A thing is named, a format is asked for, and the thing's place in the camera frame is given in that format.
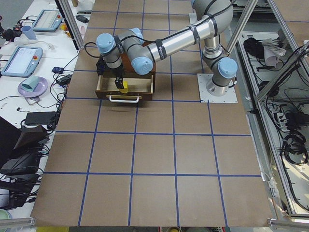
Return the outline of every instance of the purple plate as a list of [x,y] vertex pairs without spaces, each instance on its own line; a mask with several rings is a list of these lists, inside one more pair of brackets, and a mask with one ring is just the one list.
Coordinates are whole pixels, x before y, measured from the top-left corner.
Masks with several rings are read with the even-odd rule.
[[28,92],[28,91],[25,91],[21,88],[21,85],[22,83],[24,82],[21,82],[19,85],[18,85],[18,92],[23,95],[24,97],[28,97],[28,98],[34,98],[34,97],[38,97],[40,95],[42,95],[48,88],[48,82],[45,78],[43,77],[38,77],[39,78],[39,83],[38,85],[35,87],[35,89],[33,90],[33,92]]

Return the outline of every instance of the yellow block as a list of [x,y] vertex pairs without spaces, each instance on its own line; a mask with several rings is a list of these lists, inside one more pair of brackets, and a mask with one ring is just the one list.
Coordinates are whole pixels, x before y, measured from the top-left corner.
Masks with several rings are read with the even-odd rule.
[[38,227],[37,232],[69,232],[69,227]]
[[128,88],[127,88],[127,81],[124,81],[124,82],[123,82],[123,85],[124,85],[124,88],[119,88],[119,91],[120,91],[121,93],[128,93],[129,90],[128,90]]

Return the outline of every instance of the light blue cap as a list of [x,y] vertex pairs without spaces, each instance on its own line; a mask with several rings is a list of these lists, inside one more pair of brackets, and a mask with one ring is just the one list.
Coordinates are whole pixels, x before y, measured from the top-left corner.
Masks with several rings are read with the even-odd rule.
[[141,30],[139,28],[132,28],[130,29],[130,31],[134,32],[134,34],[136,34],[136,36],[140,37],[140,38],[144,38],[143,34],[141,33]]
[[131,65],[139,75],[148,74],[154,67],[152,60],[147,57],[137,57],[132,60]]
[[236,75],[238,65],[233,59],[224,57],[219,61],[218,70],[224,78],[232,79]]
[[100,53],[110,52],[115,46],[115,39],[111,34],[103,33],[97,37],[97,47]]

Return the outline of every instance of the white handle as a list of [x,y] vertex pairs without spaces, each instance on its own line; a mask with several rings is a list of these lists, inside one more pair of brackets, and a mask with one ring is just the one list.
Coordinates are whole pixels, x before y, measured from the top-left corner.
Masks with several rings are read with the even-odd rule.
[[110,101],[111,101],[111,102],[120,102],[120,103],[138,103],[138,102],[139,102],[139,100],[140,100],[140,98],[139,98],[139,97],[137,97],[137,99],[136,99],[136,100],[134,100],[134,101],[131,101],[131,100],[113,100],[113,99],[112,99],[112,97],[110,96]]

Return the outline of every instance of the tiled table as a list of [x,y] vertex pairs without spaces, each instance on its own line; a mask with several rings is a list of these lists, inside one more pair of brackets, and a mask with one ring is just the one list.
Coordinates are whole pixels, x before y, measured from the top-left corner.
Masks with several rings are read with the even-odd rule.
[[[133,27],[162,38],[190,12],[189,0],[97,0],[85,42]],[[196,74],[209,69],[199,46],[157,63],[154,100],[138,104],[96,98],[96,61],[84,51],[77,61],[32,212],[38,225],[266,225],[241,97],[200,103]]]

